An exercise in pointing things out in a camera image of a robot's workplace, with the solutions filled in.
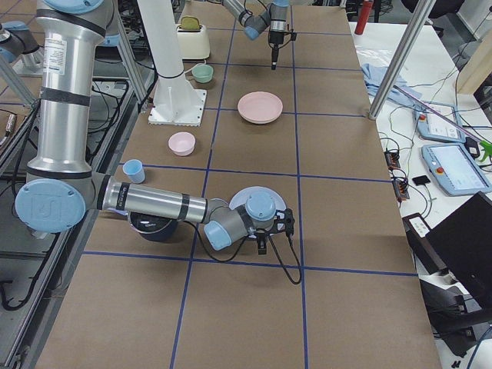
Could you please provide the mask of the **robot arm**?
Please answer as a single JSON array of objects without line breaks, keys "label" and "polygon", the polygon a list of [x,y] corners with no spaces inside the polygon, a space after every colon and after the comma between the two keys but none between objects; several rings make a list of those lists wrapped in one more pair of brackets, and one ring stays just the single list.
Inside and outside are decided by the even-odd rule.
[{"label": "robot arm", "polygon": [[295,40],[296,34],[288,29],[288,1],[273,1],[265,6],[260,15],[254,15],[247,9],[245,1],[220,1],[240,23],[244,33],[250,40],[255,40],[262,32],[268,30],[268,45],[271,48],[271,69],[278,64],[279,50],[284,46],[284,38],[290,35],[289,41]]},{"label": "robot arm", "polygon": [[[250,39],[265,29],[286,30],[289,2],[273,1],[252,15],[240,1],[221,1]],[[171,1],[138,1],[157,74],[150,122],[200,125],[207,92],[185,77]],[[95,49],[117,23],[116,1],[38,1],[37,21],[45,30],[37,155],[28,163],[27,182],[15,197],[20,219],[36,231],[67,231],[89,209],[138,212],[204,224],[216,251],[257,234],[276,232],[277,209],[265,191],[256,191],[235,209],[221,199],[196,198],[139,184],[118,182],[86,161]]]}]

